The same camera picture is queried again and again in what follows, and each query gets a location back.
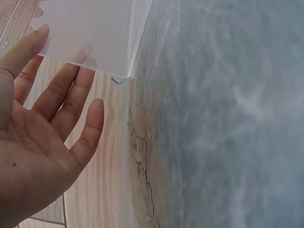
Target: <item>translucent plastic sheet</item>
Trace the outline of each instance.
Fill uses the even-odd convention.
[[[47,0],[31,26],[50,26],[42,56],[130,77],[153,0]]]

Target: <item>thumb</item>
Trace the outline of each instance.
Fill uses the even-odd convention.
[[[49,34],[47,24],[20,39],[0,57],[0,130],[7,130],[14,100],[14,79],[44,47]]]

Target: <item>hand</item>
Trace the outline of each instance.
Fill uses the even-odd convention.
[[[40,27],[0,58],[1,228],[14,227],[66,191],[95,153],[104,125],[104,105],[96,99],[79,140],[70,150],[65,146],[95,74],[72,64],[59,70],[31,110],[23,107],[48,33],[47,25]],[[83,60],[88,56],[80,53]]]

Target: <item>gray concrete wall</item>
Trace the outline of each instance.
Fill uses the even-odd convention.
[[[304,227],[303,67],[302,0],[154,0],[129,122],[143,220]]]

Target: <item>wooden floor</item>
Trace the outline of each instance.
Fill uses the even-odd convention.
[[[30,20],[42,14],[39,3],[40,0],[0,0],[0,56],[31,31]],[[63,62],[44,59],[26,101],[26,108],[33,105],[62,65]],[[124,209],[131,211],[132,202],[120,204],[120,195],[124,199],[127,196],[125,192],[122,194],[120,187],[124,172],[119,165],[121,158],[118,159],[116,137],[119,86],[112,85],[110,79],[109,75],[96,73],[84,114],[66,141],[66,145],[70,147],[77,140],[85,122],[88,105],[93,99],[102,98],[105,105],[105,125],[94,158],[62,197],[42,212],[20,223],[19,228],[132,227],[121,214]]]

